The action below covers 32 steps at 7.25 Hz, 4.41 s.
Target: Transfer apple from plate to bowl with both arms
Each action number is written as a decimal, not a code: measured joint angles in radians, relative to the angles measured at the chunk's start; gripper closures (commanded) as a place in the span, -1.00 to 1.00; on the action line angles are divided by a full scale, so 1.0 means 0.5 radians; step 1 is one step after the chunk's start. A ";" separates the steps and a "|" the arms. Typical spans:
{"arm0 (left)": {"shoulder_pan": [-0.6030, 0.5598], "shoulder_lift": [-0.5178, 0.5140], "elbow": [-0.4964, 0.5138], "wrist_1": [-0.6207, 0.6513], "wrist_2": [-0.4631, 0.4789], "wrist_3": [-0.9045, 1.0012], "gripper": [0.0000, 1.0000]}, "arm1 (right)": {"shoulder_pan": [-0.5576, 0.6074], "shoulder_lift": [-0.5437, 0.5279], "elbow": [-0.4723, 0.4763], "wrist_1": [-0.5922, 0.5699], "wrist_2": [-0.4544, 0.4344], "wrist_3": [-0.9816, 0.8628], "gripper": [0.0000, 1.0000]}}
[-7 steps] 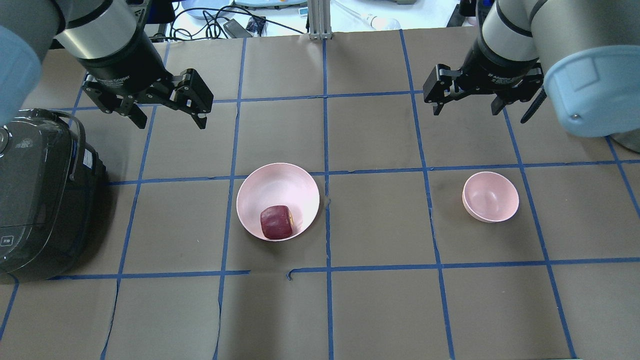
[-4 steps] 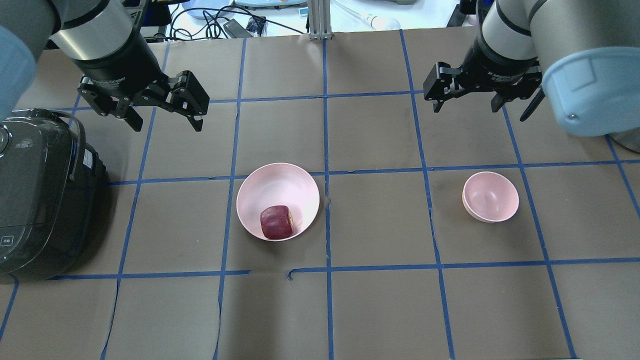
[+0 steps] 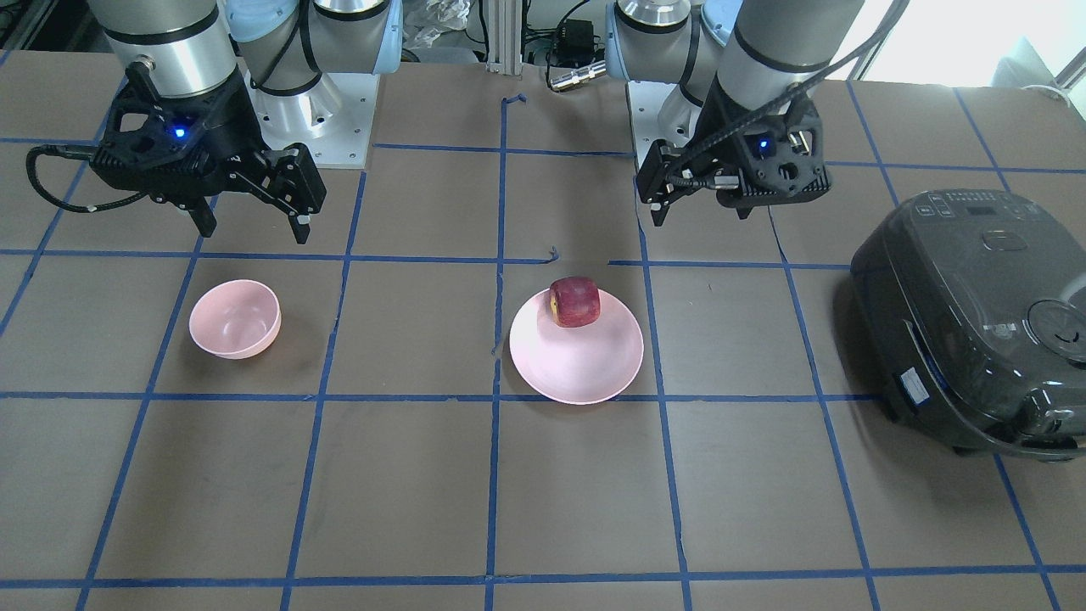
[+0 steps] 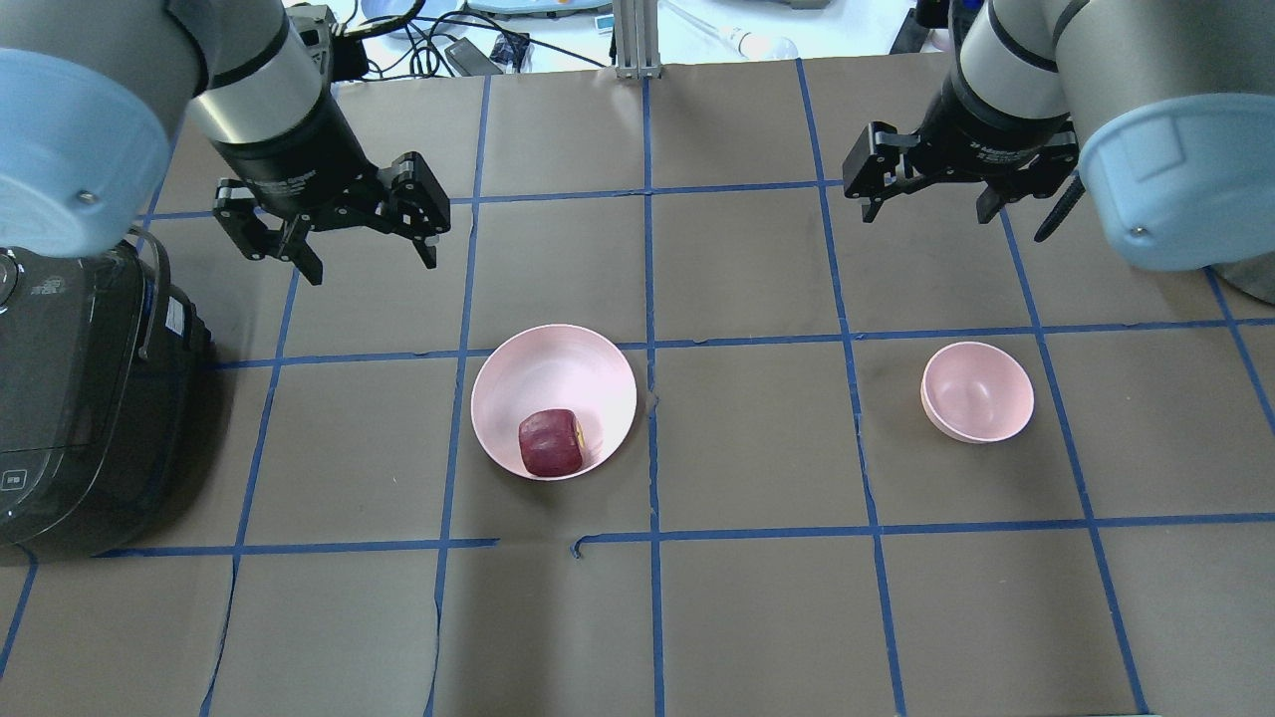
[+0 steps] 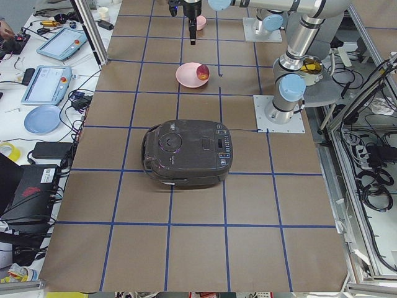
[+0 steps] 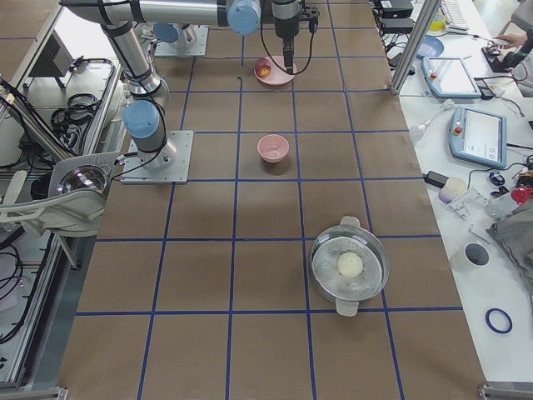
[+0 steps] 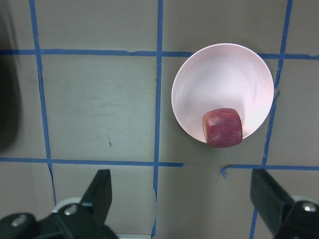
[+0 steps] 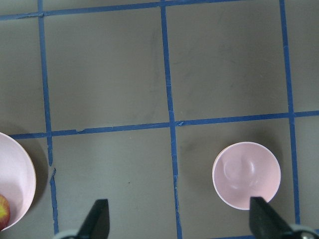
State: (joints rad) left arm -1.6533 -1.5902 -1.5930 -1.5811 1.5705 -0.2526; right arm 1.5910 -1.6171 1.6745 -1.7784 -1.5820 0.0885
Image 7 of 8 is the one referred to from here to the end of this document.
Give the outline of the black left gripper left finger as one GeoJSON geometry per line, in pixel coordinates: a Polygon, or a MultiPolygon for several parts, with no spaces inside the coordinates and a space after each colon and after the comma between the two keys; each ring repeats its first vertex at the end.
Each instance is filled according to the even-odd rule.
{"type": "Polygon", "coordinates": [[[111,173],[109,169],[98,170],[80,200],[100,224],[104,224],[111,207],[111,173]]]}

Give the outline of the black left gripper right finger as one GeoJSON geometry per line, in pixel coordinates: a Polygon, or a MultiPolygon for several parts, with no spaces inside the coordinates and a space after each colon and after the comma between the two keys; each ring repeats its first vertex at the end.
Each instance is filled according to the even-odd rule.
{"type": "Polygon", "coordinates": [[[250,199],[272,235],[279,231],[295,202],[265,169],[252,170],[250,199]]]}

